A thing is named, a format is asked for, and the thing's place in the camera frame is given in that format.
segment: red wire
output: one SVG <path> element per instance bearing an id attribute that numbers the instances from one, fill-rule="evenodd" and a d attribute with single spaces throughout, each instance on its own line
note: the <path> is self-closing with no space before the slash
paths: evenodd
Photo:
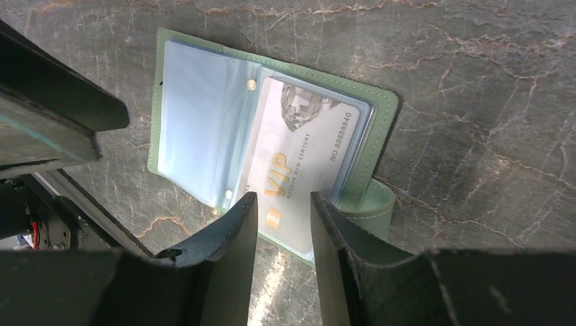
<path id="1" fill-rule="evenodd" d="M 38 249 L 40 243 L 40 232 L 38 231 L 38 222 L 32 222 L 32 242 L 34 242 L 34 249 Z"/>

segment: wallet strap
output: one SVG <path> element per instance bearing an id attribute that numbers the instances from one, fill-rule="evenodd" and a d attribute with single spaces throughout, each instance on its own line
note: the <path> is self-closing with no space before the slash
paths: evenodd
<path id="1" fill-rule="evenodd" d="M 360 228 L 382 240 L 386 239 L 396 196 L 385 184 L 370 179 L 360 201 L 354 207 L 338 207 Z"/>

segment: leather wallet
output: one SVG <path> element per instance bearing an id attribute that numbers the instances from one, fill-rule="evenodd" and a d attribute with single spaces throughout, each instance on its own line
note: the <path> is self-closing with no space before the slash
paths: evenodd
<path id="1" fill-rule="evenodd" d="M 221 211 L 256 191 L 259 235 L 307 262 L 306 189 L 386 237 L 395 195 L 372 172 L 398 110 L 393 92 L 168 29 L 157 41 L 151 172 Z M 276 209 L 280 198 L 308 213 Z"/>

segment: gray marble countertop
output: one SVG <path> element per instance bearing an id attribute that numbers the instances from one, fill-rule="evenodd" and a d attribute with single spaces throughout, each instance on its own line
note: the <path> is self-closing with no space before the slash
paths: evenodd
<path id="1" fill-rule="evenodd" d="M 394 90 L 375 177 L 389 242 L 576 244 L 574 1 L 5 0 L 0 18 L 122 99 L 131 123 L 68 172 L 152 251 L 218 215 L 146 169 L 156 29 Z M 314 270 L 259 242 L 250 325 L 318 325 Z"/>

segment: white card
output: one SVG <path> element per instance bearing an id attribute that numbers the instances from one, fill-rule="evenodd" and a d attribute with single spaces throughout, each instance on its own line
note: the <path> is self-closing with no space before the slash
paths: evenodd
<path id="1" fill-rule="evenodd" d="M 271 77 L 262 83 L 238 197 L 256 192 L 259 232 L 311 255 L 310 193 L 341 190 L 333 188 L 359 110 Z"/>

